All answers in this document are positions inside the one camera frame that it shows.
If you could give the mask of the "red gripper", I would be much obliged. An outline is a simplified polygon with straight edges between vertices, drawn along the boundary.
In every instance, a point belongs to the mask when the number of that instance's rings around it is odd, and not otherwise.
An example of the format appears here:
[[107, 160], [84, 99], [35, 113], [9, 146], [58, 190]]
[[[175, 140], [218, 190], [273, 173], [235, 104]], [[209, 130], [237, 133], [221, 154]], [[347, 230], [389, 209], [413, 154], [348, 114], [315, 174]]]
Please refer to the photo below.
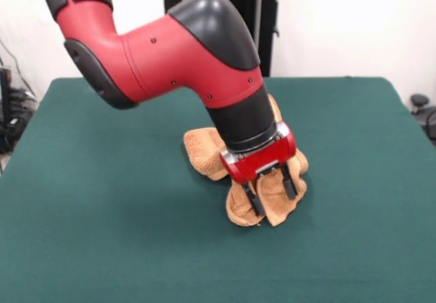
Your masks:
[[265, 215], [264, 208], [249, 182], [280, 168], [287, 197], [294, 200], [297, 192], [287, 161], [295, 154], [296, 141], [294, 134], [291, 131], [286, 131], [285, 133], [279, 132], [278, 140], [274, 140], [268, 146], [248, 155], [236, 155], [228, 150], [222, 150], [219, 157], [231, 179], [242, 185], [255, 215], [260, 217]]

